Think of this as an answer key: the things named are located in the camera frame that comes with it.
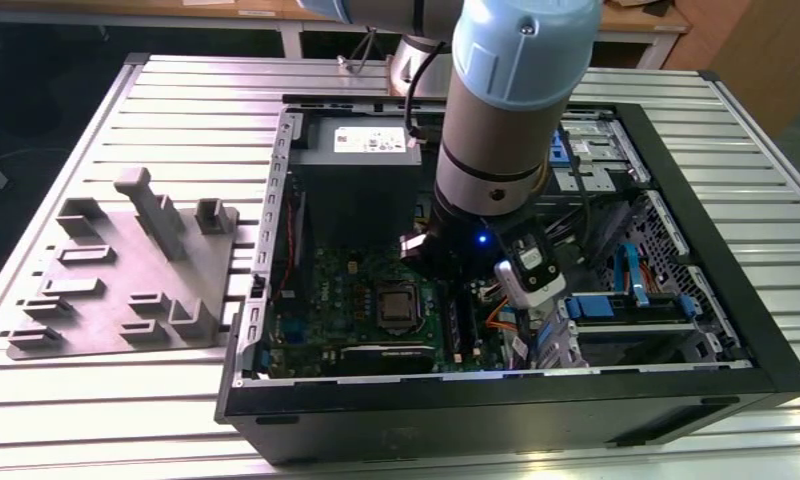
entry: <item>slotted aluminum profile table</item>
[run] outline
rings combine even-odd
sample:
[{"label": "slotted aluminum profile table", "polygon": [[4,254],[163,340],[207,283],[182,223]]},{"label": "slotted aluminum profile table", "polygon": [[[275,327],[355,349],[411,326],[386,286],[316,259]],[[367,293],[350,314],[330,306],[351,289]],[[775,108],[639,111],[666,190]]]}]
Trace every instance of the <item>slotted aluminum profile table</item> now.
[{"label": "slotted aluminum profile table", "polygon": [[[386,68],[335,61],[134,56],[0,274],[0,331],[22,312],[64,238],[66,198],[128,209],[111,186],[146,166],[179,206],[220,197],[240,210],[226,323],[250,288],[283,93],[386,93]],[[800,175],[721,83],[694,72],[591,70],[575,100],[641,103],[800,357]],[[214,422],[224,347],[15,362],[0,337],[0,477],[156,478],[276,474]],[[800,478],[800,399],[661,447],[314,467],[346,478]]]}]

